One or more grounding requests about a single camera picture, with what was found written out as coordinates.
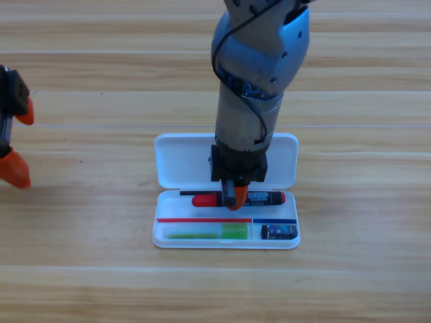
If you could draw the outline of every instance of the green object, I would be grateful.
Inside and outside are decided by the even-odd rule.
[[[248,238],[247,223],[222,223],[213,225],[214,232],[169,234],[168,239],[237,239]]]
[[[217,234],[170,234],[168,239],[218,239]]]
[[[222,239],[247,239],[247,223],[223,223]]]

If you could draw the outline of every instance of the marker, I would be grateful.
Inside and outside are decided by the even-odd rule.
[[[223,207],[222,192],[195,195],[191,202],[194,207]],[[282,205],[285,202],[283,192],[248,192],[244,206]]]

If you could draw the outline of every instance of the open plastic case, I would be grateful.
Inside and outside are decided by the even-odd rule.
[[[161,248],[290,249],[300,242],[293,186],[298,160],[298,140],[290,134],[274,134],[267,151],[268,171],[264,182],[252,182],[249,191],[283,190],[282,205],[242,207],[194,207],[192,196],[180,190],[220,191],[211,182],[209,157],[213,133],[165,134],[154,148],[158,181],[169,190],[158,197],[153,242]],[[288,229],[290,238],[263,238],[271,230]]]

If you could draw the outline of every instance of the red marker cap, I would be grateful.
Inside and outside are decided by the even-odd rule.
[[[33,100],[28,97],[27,102],[27,114],[23,116],[15,116],[21,123],[31,126],[34,123],[34,110],[33,110]]]
[[[236,204],[233,207],[228,207],[231,211],[239,210],[247,200],[248,185],[235,186]]]
[[[217,193],[195,195],[191,204],[194,207],[218,207]]]

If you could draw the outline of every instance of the wooden table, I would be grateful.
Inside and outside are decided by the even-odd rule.
[[[300,140],[291,251],[161,250],[153,141],[212,132],[222,0],[0,0],[32,90],[0,186],[0,322],[431,322],[431,1],[318,0],[279,132]]]

